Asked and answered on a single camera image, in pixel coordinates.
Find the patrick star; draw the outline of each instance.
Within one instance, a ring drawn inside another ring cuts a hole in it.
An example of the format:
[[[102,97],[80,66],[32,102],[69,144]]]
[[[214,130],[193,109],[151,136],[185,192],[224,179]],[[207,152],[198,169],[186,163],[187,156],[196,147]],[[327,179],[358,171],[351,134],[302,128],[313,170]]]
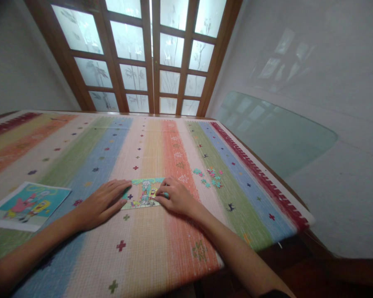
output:
[[[29,198],[27,198],[25,201],[22,201],[21,198],[18,198],[17,203],[14,207],[12,207],[10,210],[6,212],[6,214],[3,216],[3,218],[14,218],[18,213],[24,211],[26,208],[29,208],[33,206],[36,202],[32,202],[36,197],[36,194],[32,194]]]

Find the sleeve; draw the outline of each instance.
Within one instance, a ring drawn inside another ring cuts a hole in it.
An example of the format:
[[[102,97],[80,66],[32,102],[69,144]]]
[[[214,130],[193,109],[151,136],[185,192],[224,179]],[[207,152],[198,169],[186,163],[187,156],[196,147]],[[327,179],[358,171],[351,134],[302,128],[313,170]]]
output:
[[[272,290],[264,295],[261,295],[259,298],[290,298],[290,296],[282,291]]]

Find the hand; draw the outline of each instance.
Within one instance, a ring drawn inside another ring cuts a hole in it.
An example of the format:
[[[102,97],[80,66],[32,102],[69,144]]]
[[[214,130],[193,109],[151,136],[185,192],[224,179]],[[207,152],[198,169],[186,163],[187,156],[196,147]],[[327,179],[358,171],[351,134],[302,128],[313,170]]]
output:
[[[116,179],[101,185],[83,203],[66,215],[66,219],[71,223],[70,226],[76,232],[87,231],[107,221],[127,203],[127,200],[122,199],[111,205],[131,185],[131,180]]]
[[[164,197],[165,192],[169,194],[169,199]],[[202,206],[192,197],[187,188],[174,177],[165,178],[156,191],[156,195],[155,201],[166,209],[187,216],[191,216],[199,206]]]

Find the partially assembled puzzle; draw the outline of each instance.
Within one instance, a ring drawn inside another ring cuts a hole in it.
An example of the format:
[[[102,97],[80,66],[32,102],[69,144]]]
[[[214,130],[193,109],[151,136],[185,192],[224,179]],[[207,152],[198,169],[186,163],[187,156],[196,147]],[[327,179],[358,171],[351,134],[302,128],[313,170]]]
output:
[[[133,186],[122,197],[127,200],[122,210],[159,206],[160,204],[154,198],[163,180],[164,178],[131,180]]]

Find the blue stripe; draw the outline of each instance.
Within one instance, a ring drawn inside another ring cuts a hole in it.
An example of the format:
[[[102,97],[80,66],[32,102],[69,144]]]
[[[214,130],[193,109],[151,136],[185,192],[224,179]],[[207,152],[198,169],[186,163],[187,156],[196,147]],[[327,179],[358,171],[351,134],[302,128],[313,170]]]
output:
[[[88,156],[86,162],[80,167],[73,181],[67,186],[72,189],[72,192],[43,227],[73,210],[75,208],[73,204],[76,200],[86,199],[103,183],[108,181],[132,121],[132,118],[117,118],[112,122]],[[87,182],[92,184],[89,187],[85,187]],[[83,248],[87,233],[77,235],[71,242],[57,251],[51,266],[43,270],[38,269],[19,288],[14,297],[62,297],[65,294],[73,268]]]
[[[253,206],[257,215],[260,217],[262,223],[267,227],[275,242],[279,242],[286,237],[295,235],[297,229],[295,226],[291,226],[284,218],[279,214],[275,207],[270,202],[267,193],[264,193],[257,182],[250,176],[245,170],[244,166],[239,160],[230,152],[227,145],[222,141],[220,135],[214,131],[213,127],[207,122],[199,122],[200,127],[205,132],[215,149],[218,151],[222,160],[228,166],[235,180],[238,182],[239,187],[246,194],[250,204]],[[275,216],[275,221],[270,219],[269,214]]]

